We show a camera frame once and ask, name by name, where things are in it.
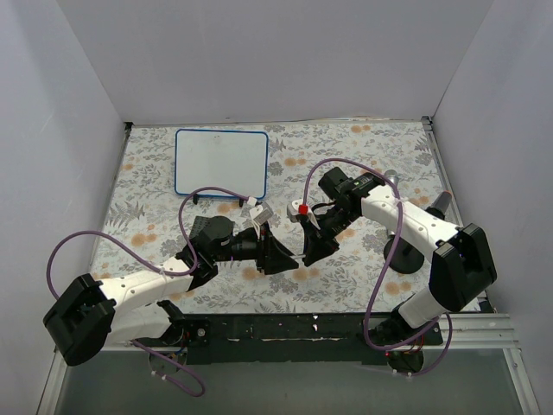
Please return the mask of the blue framed whiteboard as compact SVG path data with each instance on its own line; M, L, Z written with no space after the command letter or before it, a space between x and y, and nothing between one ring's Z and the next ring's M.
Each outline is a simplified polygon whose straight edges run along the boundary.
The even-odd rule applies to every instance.
M269 136L264 131L179 129L175 133L174 188L189 195L206 188L222 197L223 188L263 199L267 193Z

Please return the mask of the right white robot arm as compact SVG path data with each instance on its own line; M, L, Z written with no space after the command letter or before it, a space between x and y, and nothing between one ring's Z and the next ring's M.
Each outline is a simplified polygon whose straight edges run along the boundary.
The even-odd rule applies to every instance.
M459 227L445 221L445 202L421 209L401 201L395 183L377 172L351 178L333 168L319 186L333 204L326 213L315 214L305 199L288 206L289 219L302 225L306 266L337 252L337 235L359 217L392 230L386 267L396 267L412 253L431 264L423 289L400 303L377 327L364 328L371 347L397 348L413 342L442 314L462 310L496 281L485 232L475 224Z

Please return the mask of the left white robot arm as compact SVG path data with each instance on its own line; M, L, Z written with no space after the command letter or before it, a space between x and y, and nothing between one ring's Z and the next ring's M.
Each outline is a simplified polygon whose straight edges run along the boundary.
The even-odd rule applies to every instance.
M170 308L153 322L140 308L174 294L195 290L219 273L220 262L249 261L264 275L295 270L295 254L272 234L268 224L235 233L224 216L198 216L191 239L155 270L95 280L84 274L72 281L43 318L65 363L89 361L106 344L152 338L167 346L183 337L184 326Z

